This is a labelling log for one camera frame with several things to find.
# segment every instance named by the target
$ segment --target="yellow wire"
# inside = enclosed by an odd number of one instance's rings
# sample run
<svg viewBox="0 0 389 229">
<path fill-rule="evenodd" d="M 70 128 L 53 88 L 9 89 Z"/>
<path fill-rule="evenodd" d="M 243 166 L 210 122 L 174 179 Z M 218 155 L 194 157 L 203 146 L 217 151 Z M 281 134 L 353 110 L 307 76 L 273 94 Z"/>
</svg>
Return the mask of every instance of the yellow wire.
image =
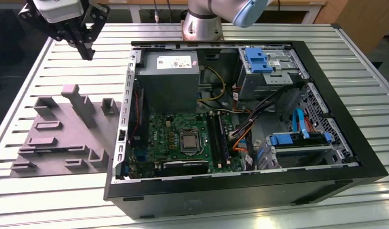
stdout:
<svg viewBox="0 0 389 229">
<path fill-rule="evenodd" d="M 223 92 L 225 92 L 225 83 L 223 83 L 222 77 L 218 75 L 218 73 L 210 67 L 206 67 L 205 66 L 205 69 L 209 69 L 215 74 L 215 76 L 218 77 L 218 79 L 221 80 L 221 83 L 222 83 L 222 91 L 221 91 L 219 95 L 215 96 L 214 98 L 198 99 L 198 101 L 213 101 L 213 100 L 218 99 L 223 95 Z"/>
</svg>

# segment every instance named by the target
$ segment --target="open computer tower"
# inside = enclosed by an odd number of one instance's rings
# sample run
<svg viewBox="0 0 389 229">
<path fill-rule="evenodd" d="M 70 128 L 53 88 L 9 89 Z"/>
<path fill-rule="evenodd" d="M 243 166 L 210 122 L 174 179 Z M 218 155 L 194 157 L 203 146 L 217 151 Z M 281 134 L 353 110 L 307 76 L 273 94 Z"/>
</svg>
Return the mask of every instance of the open computer tower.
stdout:
<svg viewBox="0 0 389 229">
<path fill-rule="evenodd" d="M 387 175 L 303 42 L 133 42 L 103 199 L 133 219 L 319 202 Z"/>
</svg>

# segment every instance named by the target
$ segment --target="red wire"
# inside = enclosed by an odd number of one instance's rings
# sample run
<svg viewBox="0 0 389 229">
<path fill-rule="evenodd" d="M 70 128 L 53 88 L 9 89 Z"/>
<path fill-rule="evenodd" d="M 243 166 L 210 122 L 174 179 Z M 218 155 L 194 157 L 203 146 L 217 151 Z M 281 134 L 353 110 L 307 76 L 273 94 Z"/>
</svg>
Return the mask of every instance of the red wire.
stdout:
<svg viewBox="0 0 389 229">
<path fill-rule="evenodd" d="M 303 120 L 305 120 L 305 122 L 306 122 L 306 124 L 307 124 L 309 131 L 313 131 L 313 130 L 314 130 L 314 129 L 313 129 L 313 125 L 311 125 L 309 119 L 305 117 Z"/>
<path fill-rule="evenodd" d="M 134 95 L 135 95 L 137 124 L 135 124 L 135 127 L 133 128 L 133 134 L 131 134 L 129 140 L 131 140 L 133 136 L 135 135 L 135 131 L 137 131 L 137 128 L 138 128 L 138 93 L 134 92 Z"/>
</svg>

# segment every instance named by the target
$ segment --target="motherboard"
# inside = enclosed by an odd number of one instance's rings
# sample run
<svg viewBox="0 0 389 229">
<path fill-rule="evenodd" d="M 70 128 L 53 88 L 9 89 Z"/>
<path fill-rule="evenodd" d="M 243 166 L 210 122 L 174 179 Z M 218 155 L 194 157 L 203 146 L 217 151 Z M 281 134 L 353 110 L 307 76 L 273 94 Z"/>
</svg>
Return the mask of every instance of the motherboard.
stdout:
<svg viewBox="0 0 389 229">
<path fill-rule="evenodd" d="M 147 145 L 133 148 L 134 177 L 241 171 L 239 155 L 227 147 L 233 128 L 229 113 L 150 115 Z"/>
</svg>

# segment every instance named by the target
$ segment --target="metal slotted table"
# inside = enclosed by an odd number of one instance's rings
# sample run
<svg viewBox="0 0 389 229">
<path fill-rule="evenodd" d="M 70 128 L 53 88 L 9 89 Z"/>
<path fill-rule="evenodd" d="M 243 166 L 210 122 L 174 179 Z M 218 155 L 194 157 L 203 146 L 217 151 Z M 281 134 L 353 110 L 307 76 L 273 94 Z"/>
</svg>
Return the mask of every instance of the metal slotted table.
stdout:
<svg viewBox="0 0 389 229">
<path fill-rule="evenodd" d="M 389 172 L 389 84 L 341 29 L 330 25 L 223 25 L 225 40 L 302 40 L 315 57 Z M 57 102 L 62 84 L 77 83 L 91 102 L 121 101 L 130 41 L 179 40 L 177 24 L 107 24 L 93 61 L 79 60 L 65 42 L 46 41 L 0 127 L 0 227 L 86 228 L 389 228 L 389 176 L 314 205 L 133 221 L 102 200 L 105 173 L 9 178 L 26 138 L 37 96 Z"/>
</svg>

